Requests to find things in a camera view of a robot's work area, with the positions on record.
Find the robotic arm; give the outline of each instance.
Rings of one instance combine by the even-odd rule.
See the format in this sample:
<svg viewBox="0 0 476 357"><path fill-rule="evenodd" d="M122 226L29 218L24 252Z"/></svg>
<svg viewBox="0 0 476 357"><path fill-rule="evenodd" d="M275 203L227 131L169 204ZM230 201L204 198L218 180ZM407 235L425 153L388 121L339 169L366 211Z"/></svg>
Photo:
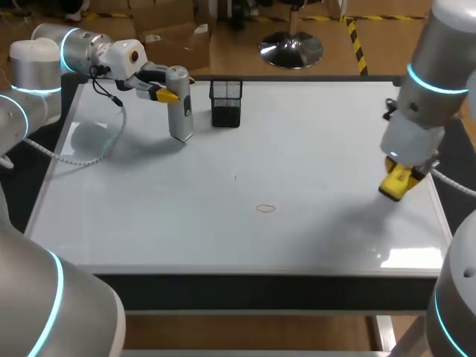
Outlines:
<svg viewBox="0 0 476 357"><path fill-rule="evenodd" d="M463 104L475 69L476 1L435 0L382 139L383 194L399 201L431 170L443 124ZM426 340L435 357L476 356L475 232L476 211L454 235L428 305Z"/></svg>
<svg viewBox="0 0 476 357"><path fill-rule="evenodd" d="M0 94L0 157L61 115L61 76L76 72L116 81L147 100L166 103L170 134L185 142L193 134L190 78L180 66L149 62L136 39L113 42L107 35L42 24L32 40L10 47L12 89Z"/></svg>

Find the chair base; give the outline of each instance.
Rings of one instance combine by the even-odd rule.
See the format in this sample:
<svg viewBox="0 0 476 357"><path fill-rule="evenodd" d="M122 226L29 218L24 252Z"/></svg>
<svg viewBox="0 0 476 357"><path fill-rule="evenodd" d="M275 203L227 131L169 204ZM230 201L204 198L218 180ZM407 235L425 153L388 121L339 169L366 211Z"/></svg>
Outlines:
<svg viewBox="0 0 476 357"><path fill-rule="evenodd" d="M308 33L276 32L260 44L260 56L280 68L300 69L319 62L324 49L321 41Z"/></svg>

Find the gray cylindrical object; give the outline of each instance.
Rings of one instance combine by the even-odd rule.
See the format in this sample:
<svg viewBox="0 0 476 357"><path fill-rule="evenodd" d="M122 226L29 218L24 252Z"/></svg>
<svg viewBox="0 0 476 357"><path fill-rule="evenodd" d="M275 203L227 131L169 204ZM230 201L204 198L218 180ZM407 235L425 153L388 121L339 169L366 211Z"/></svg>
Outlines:
<svg viewBox="0 0 476 357"><path fill-rule="evenodd" d="M167 89L178 95L179 102L168 103L169 131L182 143L193 135L192 101L190 99L190 75L186 68L174 65L165 74Z"/></svg>
<svg viewBox="0 0 476 357"><path fill-rule="evenodd" d="M61 92L49 95L11 90L0 94L0 155L61 115Z"/></svg>
<svg viewBox="0 0 476 357"><path fill-rule="evenodd" d="M435 357L476 356L475 231L476 211L454 235L429 303L426 335Z"/></svg>
<svg viewBox="0 0 476 357"><path fill-rule="evenodd" d="M50 39L17 41L10 46L12 85L34 91L61 87L60 48Z"/></svg>
<svg viewBox="0 0 476 357"><path fill-rule="evenodd" d="M81 74L89 74L89 68L99 64L99 56L112 44L107 35L56 24L38 26L32 39L42 37L52 39L59 46L66 69Z"/></svg>
<svg viewBox="0 0 476 357"><path fill-rule="evenodd" d="M109 286L6 222L0 246L0 354L110 356L123 310Z"/></svg>
<svg viewBox="0 0 476 357"><path fill-rule="evenodd" d="M411 67L424 83L437 89L462 91L476 68L476 33L447 25L444 21L453 15L440 13L438 18L431 12ZM423 127L434 127L442 126L444 120L457 113L465 98L466 93L446 94L423 88L408 75L397 106L407 119Z"/></svg>

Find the tiled floor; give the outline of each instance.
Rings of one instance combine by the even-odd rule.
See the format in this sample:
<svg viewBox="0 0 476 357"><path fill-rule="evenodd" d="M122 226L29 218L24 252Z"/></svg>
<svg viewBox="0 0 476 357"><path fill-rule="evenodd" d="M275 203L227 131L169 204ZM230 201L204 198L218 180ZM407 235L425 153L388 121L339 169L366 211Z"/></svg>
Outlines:
<svg viewBox="0 0 476 357"><path fill-rule="evenodd" d="M415 15L428 12L431 0L349 0L349 15ZM288 8L280 5L262 13L267 16L286 16ZM328 15L325 7L313 5L306 16ZM424 21L367 21L357 23L370 75L405 72L405 66L417 43ZM96 19L82 27L107 33L113 39L127 39L135 35L128 19ZM226 24L218 24L210 41L210 68L195 74L235 75L358 75L352 42L344 24L337 22L300 22L300 30L318 36L324 45L324 58L315 66L302 71L287 71L264 63L257 53L260 40L286 23L248 23L239 33ZM7 73L9 44L29 36L29 30L11 19L0 22L0 67ZM0 80L1 87L7 88ZM462 111L465 126L476 144L476 129L467 106ZM400 336L411 323L411 317L394 320ZM129 348L216 348L216 349L324 349L369 350L367 322L356 316L317 317L140 317L128 318L126 345Z"/></svg>

